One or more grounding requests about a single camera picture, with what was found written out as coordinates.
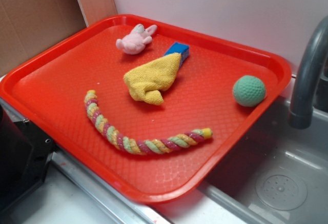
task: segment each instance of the white wall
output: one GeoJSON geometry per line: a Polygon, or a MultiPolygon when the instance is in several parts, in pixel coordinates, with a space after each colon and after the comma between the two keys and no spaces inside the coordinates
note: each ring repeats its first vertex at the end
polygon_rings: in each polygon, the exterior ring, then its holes
{"type": "Polygon", "coordinates": [[[328,0],[115,0],[135,14],[276,53],[297,72],[328,0]]]}

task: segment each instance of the sink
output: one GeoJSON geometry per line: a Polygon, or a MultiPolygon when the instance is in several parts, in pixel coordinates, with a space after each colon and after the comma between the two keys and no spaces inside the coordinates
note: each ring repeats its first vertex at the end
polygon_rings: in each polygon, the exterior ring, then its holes
{"type": "Polygon", "coordinates": [[[311,126],[297,130],[287,124],[288,107],[279,97],[205,180],[208,195],[249,223],[328,219],[328,116],[315,110],[311,126]]]}

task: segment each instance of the cardboard box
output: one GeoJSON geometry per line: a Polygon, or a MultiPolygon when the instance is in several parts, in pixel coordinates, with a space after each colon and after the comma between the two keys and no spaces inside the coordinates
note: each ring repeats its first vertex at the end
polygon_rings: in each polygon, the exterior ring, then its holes
{"type": "Polygon", "coordinates": [[[0,0],[0,76],[85,26],[77,0],[0,0]]]}

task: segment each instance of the ball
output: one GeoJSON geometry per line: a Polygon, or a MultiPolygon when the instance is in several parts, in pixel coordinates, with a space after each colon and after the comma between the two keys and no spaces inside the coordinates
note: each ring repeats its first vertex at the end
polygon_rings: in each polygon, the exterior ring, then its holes
{"type": "Polygon", "coordinates": [[[245,75],[233,87],[233,95],[237,103],[245,107],[254,107],[265,97],[265,85],[259,78],[245,75]]]}

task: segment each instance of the colorful rope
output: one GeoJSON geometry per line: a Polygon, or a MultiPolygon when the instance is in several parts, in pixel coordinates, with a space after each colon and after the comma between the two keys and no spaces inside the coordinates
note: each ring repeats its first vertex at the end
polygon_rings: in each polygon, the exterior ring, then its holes
{"type": "Polygon", "coordinates": [[[96,129],[118,150],[136,155],[156,155],[165,154],[172,151],[179,151],[182,148],[195,146],[205,139],[212,137],[212,130],[209,128],[195,129],[191,132],[178,134],[168,139],[154,140],[134,140],[123,136],[113,125],[111,125],[102,115],[98,107],[96,92],[90,90],[85,97],[85,108],[87,116],[96,129]]]}

